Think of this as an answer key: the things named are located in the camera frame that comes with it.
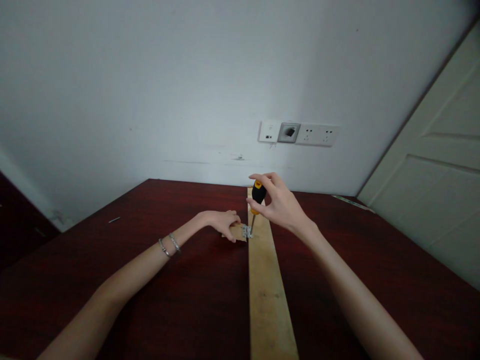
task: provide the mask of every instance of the metal rod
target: metal rod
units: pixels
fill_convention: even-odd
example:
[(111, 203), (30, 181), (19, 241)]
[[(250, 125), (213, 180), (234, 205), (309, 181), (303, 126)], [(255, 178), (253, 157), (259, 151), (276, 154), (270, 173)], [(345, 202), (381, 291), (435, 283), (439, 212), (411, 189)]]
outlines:
[(252, 238), (254, 236), (254, 222), (255, 222), (255, 216), (253, 215), (253, 219), (251, 220), (251, 227), (250, 227), (250, 237)]

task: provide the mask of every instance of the yellow and black handle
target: yellow and black handle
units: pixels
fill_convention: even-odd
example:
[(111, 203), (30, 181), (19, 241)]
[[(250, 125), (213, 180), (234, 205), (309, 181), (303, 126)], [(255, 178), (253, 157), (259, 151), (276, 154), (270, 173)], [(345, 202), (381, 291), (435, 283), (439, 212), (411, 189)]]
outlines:
[[(255, 184), (253, 184), (253, 188), (251, 189), (251, 197), (257, 203), (262, 204), (262, 201), (265, 199), (265, 195), (267, 195), (267, 189), (262, 183), (258, 180), (255, 180)], [(259, 212), (250, 208), (250, 211), (253, 215), (258, 215)]]

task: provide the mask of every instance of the wall outlet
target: wall outlet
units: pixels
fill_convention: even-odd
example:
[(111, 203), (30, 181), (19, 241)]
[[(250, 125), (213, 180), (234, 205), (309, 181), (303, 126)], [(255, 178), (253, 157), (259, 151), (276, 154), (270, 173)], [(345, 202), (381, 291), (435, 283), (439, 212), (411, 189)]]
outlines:
[(301, 124), (295, 144), (331, 147), (341, 129), (338, 125)]
[(282, 122), (280, 133), (278, 134), (279, 143), (294, 143), (299, 134), (300, 124), (296, 122)]
[(280, 125), (278, 121), (262, 121), (260, 127), (259, 142), (276, 143), (279, 139)]

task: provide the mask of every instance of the table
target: table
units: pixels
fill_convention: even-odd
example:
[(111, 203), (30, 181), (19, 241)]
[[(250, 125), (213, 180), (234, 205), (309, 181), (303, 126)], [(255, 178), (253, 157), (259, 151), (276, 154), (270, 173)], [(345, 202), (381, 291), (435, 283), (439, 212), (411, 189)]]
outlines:
[[(237, 210), (245, 221), (246, 194), (149, 179), (4, 270), (0, 354), (34, 359), (159, 237), (203, 210)], [(479, 292), (378, 215), (326, 194), (295, 196), (425, 358), (479, 358)], [(368, 359), (309, 250), (277, 225), (272, 232), (300, 358)], [(247, 246), (198, 232), (126, 305), (98, 358), (248, 359)]]

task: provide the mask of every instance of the silver bracelet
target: silver bracelet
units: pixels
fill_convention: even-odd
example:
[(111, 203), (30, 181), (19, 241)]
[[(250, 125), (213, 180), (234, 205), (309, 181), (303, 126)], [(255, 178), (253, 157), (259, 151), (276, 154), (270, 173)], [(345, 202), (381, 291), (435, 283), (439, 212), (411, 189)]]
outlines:
[(169, 252), (167, 251), (165, 246), (162, 244), (162, 239), (161, 238), (158, 239), (158, 242), (160, 243), (161, 250), (165, 253), (165, 255), (167, 255), (169, 258), (171, 258), (172, 256), (169, 254)]
[(172, 233), (170, 233), (169, 236), (170, 236), (171, 242), (176, 247), (176, 251), (178, 251), (178, 253), (181, 254), (182, 252), (180, 251), (180, 246), (177, 244), (177, 241), (175, 240), (174, 235)]

